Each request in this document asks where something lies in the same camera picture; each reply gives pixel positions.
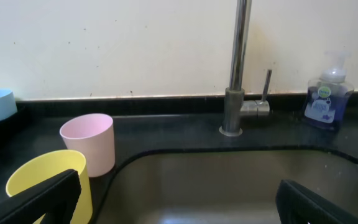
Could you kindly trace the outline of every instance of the sink basin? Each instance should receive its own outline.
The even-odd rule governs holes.
[[[358,218],[358,165],[310,150],[202,152],[142,157],[113,180],[96,223],[280,223],[282,179]]]

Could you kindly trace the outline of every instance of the soap dispenser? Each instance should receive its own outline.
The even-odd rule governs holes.
[[[337,131],[340,128],[347,100],[354,87],[345,82],[345,52],[326,52],[331,57],[332,67],[324,70],[319,78],[308,82],[308,95],[303,107],[303,120],[313,126]]]

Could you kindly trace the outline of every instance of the pink cup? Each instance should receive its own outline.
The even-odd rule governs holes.
[[[60,128],[67,149],[86,157],[90,177],[109,172],[116,161],[112,118],[106,114],[86,114],[67,121]]]

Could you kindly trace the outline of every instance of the white wall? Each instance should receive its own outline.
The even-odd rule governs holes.
[[[0,0],[0,88],[23,100],[216,95],[229,82],[237,0]],[[254,0],[243,88],[305,92],[325,50],[348,50],[358,0]]]

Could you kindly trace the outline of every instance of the faucet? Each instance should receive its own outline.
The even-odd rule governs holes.
[[[266,101],[272,70],[267,70],[265,87],[261,100],[244,101],[241,88],[244,58],[247,48],[248,28],[252,0],[237,0],[236,26],[234,28],[233,53],[231,60],[230,84],[225,90],[224,118],[219,131],[225,136],[242,134],[240,118],[243,116],[267,116],[270,106]]]

